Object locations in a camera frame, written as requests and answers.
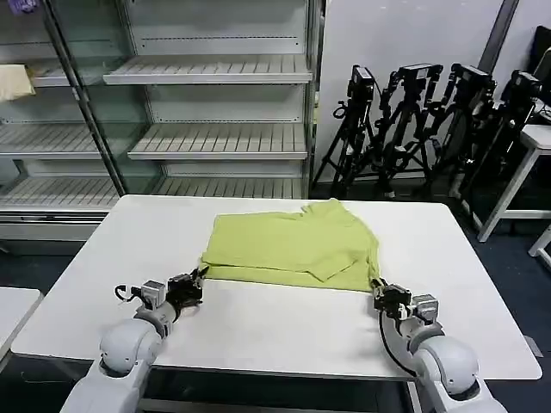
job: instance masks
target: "white table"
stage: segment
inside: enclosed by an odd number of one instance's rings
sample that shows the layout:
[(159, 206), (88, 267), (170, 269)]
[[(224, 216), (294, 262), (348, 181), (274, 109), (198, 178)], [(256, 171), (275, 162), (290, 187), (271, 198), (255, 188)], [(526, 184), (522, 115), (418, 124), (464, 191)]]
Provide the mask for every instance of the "white table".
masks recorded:
[(0, 372), (9, 361), (9, 346), (41, 299), (38, 290), (0, 287)]
[[(19, 355), (91, 360), (107, 326), (132, 317), (118, 284), (193, 269), (221, 213), (299, 211), (306, 200), (129, 195), (59, 278), (12, 345)], [(470, 344), (485, 379), (542, 375), (517, 324), (449, 209), (440, 204), (345, 202), (381, 241), (383, 276), (432, 293), (448, 334)], [(308, 377), (404, 378), (385, 355), (368, 295), (207, 280), (204, 304), (182, 317), (155, 363)]]

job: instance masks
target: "chair leg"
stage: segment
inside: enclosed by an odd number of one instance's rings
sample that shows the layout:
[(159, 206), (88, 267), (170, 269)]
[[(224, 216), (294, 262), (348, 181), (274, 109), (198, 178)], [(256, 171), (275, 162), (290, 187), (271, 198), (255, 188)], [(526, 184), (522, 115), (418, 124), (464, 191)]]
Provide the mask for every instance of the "chair leg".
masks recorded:
[(478, 236), (478, 239), (481, 243), (484, 243), (488, 239), (488, 237), (490, 237), (493, 229), (498, 224), (503, 213), (507, 210), (507, 207), (517, 194), (518, 189), (520, 189), (521, 185), (526, 179), (526, 176), (528, 176), (528, 173), (532, 170), (534, 163), (536, 163), (537, 158), (541, 154), (542, 151), (536, 148), (528, 150), (528, 153), (526, 154), (526, 156), (524, 156), (523, 161), (517, 168), (515, 175), (511, 178), (511, 182), (509, 182), (509, 185), (507, 185), (507, 188), (501, 195), (501, 198), (499, 198), (498, 204), (495, 206), (495, 208), (493, 208), (493, 211), (492, 213), (490, 213), (488, 220), (484, 223), (484, 226), (482, 226), (482, 229), (480, 230)]

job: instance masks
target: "black tripod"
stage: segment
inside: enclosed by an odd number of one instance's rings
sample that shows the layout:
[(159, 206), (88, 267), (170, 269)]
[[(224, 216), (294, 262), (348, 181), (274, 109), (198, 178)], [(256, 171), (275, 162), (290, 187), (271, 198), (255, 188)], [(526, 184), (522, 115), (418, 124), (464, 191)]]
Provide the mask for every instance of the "black tripod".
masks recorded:
[[(454, 168), (451, 175), (454, 179), (468, 163), (473, 161), (474, 145), (478, 141), (480, 127), (492, 108), (492, 95), (495, 88), (496, 83), (491, 75), (472, 66), (458, 63), (452, 65), (443, 99), (435, 102), (430, 108), (435, 119), (426, 131), (426, 138), (436, 136), (444, 121), (451, 115), (453, 118), (442, 147), (435, 139), (432, 140), (435, 146), (436, 163), (430, 178), (421, 189), (430, 189), (435, 177), (441, 175), (450, 166)], [(456, 89), (454, 101), (445, 108), (454, 89)]]
[[(406, 170), (411, 161), (417, 163), (421, 169), (411, 171), (423, 171), (425, 176), (430, 174), (426, 152), (426, 138), (424, 127), (429, 115), (429, 106), (432, 102), (432, 96), (436, 84), (440, 79), (443, 67), (441, 65), (412, 65), (401, 67), (393, 72), (388, 81), (388, 86), (381, 94), (382, 117), (375, 122), (378, 133), (371, 139), (371, 145), (366, 147), (360, 157), (357, 157), (349, 174), (345, 176), (340, 185), (340, 195), (344, 197), (358, 177), (378, 176), (378, 184), (386, 197), (393, 198), (394, 192), (390, 181), (394, 176)], [(404, 86), (404, 100), (398, 104), (394, 112), (390, 107), (390, 99), (398, 88), (399, 84)], [(424, 104), (419, 106), (421, 95), (425, 91)], [(416, 128), (413, 134), (414, 140), (402, 145), (406, 134), (407, 125), (415, 117)], [(398, 125), (390, 142), (384, 145), (390, 126), (396, 120)], [(417, 158), (417, 153), (421, 151), (421, 160)], [(371, 166), (374, 173), (363, 173)]]
[(542, 92), (541, 82), (522, 71), (513, 71), (501, 96), (503, 103), (497, 109), (498, 121), (493, 130), (485, 129), (492, 136), (477, 148), (472, 167), (466, 171), (461, 185), (461, 199), (468, 198), (472, 210), (473, 188), (477, 179), (486, 175), (499, 179), (512, 172), (520, 162), (514, 155), (515, 145), (520, 145), (520, 133), (536, 108), (536, 100)]
[[(365, 142), (365, 132), (370, 139), (373, 138), (373, 130), (369, 120), (369, 111), (373, 102), (375, 80), (368, 73), (367, 69), (359, 65), (352, 67), (352, 77), (348, 83), (347, 104), (339, 101), (340, 106), (335, 109), (333, 116), (342, 119), (335, 138), (331, 142), (329, 150), (323, 157), (318, 173), (314, 177), (312, 187), (314, 188), (321, 177), (325, 167), (329, 164), (334, 170), (333, 182), (331, 185), (331, 196), (335, 196), (339, 181), (349, 174), (355, 157), (362, 153)], [(340, 156), (337, 163), (331, 160), (338, 142), (343, 141)]]

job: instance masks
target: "folded shirt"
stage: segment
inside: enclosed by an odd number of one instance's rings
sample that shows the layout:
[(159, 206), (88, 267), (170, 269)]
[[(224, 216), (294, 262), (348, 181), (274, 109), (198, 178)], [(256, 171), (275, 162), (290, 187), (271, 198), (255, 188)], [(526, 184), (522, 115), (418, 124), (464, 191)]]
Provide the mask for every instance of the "folded shirt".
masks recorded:
[(201, 258), (208, 278), (370, 291), (379, 243), (337, 200), (303, 213), (220, 215)]
[(34, 88), (24, 65), (0, 65), (0, 102), (34, 95)]

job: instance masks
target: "metal shelf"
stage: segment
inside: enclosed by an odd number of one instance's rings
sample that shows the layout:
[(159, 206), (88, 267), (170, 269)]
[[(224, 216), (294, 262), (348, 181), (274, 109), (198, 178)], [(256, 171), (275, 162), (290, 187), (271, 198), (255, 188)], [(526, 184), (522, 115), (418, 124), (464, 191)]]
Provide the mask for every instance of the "metal shelf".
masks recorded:
[(101, 159), (83, 124), (1, 125), (0, 158)]
[(304, 125), (175, 123), (153, 125), (131, 159), (306, 159)]
[[(36, 60), (26, 63), (35, 88), (70, 86), (69, 80), (57, 59)], [(80, 75), (86, 85), (102, 82), (103, 75), (109, 71), (105, 62), (97, 59), (80, 64)]]
[(118, 199), (108, 177), (28, 176), (0, 193), (0, 212), (108, 212)]
[(301, 199), (300, 178), (166, 177), (156, 195)]
[(302, 54), (137, 56), (106, 84), (309, 83)]

